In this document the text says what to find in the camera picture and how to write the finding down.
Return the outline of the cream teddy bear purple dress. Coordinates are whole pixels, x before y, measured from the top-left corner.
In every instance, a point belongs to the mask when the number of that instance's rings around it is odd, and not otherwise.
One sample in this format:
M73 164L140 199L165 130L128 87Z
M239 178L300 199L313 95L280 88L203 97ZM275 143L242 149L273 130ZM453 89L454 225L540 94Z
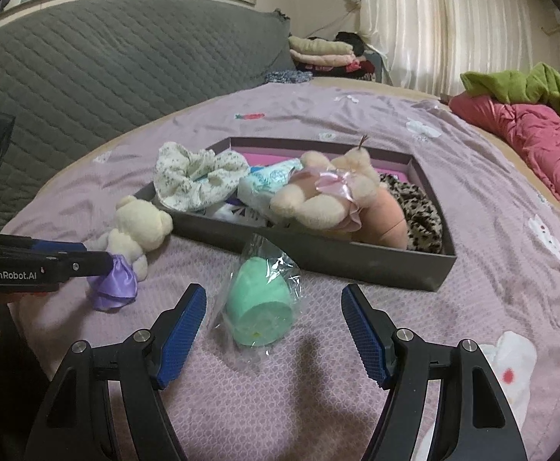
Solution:
M125 196L115 206L113 228L94 248L109 253L108 274L88 279L88 298L96 311L112 312L133 303L139 283L148 277L148 253L173 232L173 218L153 203Z

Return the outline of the green sponge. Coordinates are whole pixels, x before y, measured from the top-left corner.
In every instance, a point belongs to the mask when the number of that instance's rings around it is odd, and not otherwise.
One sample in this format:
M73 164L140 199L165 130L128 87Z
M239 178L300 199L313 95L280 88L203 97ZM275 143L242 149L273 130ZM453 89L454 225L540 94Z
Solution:
M208 317L211 351L234 370L256 370L302 312L301 270L268 238L243 248Z

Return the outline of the peach makeup sponge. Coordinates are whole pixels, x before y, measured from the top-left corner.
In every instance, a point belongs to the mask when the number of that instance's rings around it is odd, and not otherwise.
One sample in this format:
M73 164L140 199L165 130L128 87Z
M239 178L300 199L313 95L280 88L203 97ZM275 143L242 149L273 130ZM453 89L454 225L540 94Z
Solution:
M361 211L361 228L352 234L353 242L406 250L408 226L404 211L388 189L380 185L374 204Z

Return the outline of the leopard print scrunchie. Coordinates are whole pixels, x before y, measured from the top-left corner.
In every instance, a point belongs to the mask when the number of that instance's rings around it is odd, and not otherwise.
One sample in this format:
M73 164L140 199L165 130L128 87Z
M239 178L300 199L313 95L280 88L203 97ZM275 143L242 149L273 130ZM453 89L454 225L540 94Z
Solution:
M409 250L433 254L444 252L444 225L437 208L423 190L391 174L381 174L380 181L404 212Z

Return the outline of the white floral fabric scrunchie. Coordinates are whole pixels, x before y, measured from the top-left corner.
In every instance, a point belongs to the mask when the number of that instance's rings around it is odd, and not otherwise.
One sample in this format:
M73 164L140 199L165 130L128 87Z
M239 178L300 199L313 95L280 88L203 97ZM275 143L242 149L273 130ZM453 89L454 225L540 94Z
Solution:
M176 142L166 142L158 151L153 183L164 207L194 212L224 202L249 173L246 157L233 150L192 152Z

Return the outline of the beige teddy bear pink dress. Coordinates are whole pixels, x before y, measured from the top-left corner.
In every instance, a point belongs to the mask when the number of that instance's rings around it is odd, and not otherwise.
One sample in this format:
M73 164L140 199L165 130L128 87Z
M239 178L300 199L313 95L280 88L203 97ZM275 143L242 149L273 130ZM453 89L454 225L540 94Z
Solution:
M301 156L302 168L275 192L269 209L283 220L319 232L352 234L361 211L375 203L380 178L362 145L333 159L321 152Z

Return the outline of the green floral tissue pack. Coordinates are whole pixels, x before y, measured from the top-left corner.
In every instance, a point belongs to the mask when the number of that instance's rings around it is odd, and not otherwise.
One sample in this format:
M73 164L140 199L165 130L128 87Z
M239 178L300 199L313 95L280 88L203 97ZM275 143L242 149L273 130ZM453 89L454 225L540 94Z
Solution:
M293 173L302 169L302 163L298 158L260 167L240 179L237 198L271 223L279 223L282 219L271 210L271 198L288 183Z

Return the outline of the dark shallow cardboard box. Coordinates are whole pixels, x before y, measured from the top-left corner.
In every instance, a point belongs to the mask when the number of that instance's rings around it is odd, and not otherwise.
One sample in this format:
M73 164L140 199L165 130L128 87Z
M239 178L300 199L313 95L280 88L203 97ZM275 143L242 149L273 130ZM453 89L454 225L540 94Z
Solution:
M341 155L347 144L290 138L224 138L210 147L258 154L293 155L314 150L327 156ZM348 242L295 227L252 227L209 219L201 214L170 211L173 233L223 250L242 252L255 234L268 238L299 267L352 281L387 287L436 292L454 267L456 252L451 232L444 225L444 252L440 254Z

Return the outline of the grey quilted headboard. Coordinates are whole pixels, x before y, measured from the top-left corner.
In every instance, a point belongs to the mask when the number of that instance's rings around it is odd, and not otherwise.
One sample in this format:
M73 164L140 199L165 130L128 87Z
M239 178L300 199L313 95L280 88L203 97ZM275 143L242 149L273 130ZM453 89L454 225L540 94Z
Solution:
M290 20L213 0L76 0L0 27L0 229L92 150L289 70Z

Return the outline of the pink and blue book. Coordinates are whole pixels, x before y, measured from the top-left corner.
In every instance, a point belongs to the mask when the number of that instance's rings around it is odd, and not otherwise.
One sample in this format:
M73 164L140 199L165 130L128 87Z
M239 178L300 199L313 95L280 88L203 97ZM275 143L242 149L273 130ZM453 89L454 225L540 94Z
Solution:
M254 152L242 152L242 155L246 157L246 161L251 167L266 167L293 158L293 155L258 154ZM372 158L372 166L379 173L394 174L400 179L408 180L407 164Z

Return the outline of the pink quilted comforter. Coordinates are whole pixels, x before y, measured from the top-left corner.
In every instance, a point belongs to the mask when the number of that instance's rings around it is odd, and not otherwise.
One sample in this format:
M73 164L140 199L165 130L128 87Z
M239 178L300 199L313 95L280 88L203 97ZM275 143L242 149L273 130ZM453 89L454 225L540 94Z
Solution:
M560 117L542 104L504 104L466 93L451 98L452 113L513 148L560 201Z

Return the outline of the dark patterned cloth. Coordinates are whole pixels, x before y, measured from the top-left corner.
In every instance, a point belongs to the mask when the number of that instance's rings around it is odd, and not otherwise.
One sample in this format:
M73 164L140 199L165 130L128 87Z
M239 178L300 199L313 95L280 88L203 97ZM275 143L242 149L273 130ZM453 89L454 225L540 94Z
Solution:
M264 76L265 83L280 83L280 85L299 85L313 79L311 72L299 70L284 70L268 72Z

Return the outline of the stack of folded clothes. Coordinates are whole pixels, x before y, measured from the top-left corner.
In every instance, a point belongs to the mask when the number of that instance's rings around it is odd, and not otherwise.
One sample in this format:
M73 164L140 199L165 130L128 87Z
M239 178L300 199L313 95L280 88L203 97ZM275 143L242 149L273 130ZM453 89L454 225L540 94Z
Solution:
M288 47L296 70L314 77L385 81L382 56L355 32L340 31L332 40L290 35Z

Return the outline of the green garment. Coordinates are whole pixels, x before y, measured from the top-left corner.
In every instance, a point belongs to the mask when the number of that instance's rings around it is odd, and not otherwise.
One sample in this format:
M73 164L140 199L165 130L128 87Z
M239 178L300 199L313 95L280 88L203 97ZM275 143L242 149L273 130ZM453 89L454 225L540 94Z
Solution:
M488 96L503 104L542 104L560 117L560 73L546 63L538 63L528 73L468 71L460 79L472 97Z

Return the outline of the white striped curtain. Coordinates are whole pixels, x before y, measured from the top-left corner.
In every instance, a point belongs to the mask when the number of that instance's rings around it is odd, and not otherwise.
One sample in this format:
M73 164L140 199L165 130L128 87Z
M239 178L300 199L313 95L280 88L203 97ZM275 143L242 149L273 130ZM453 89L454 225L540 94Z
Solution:
M391 85L433 95L533 60L528 0L360 0L359 33Z

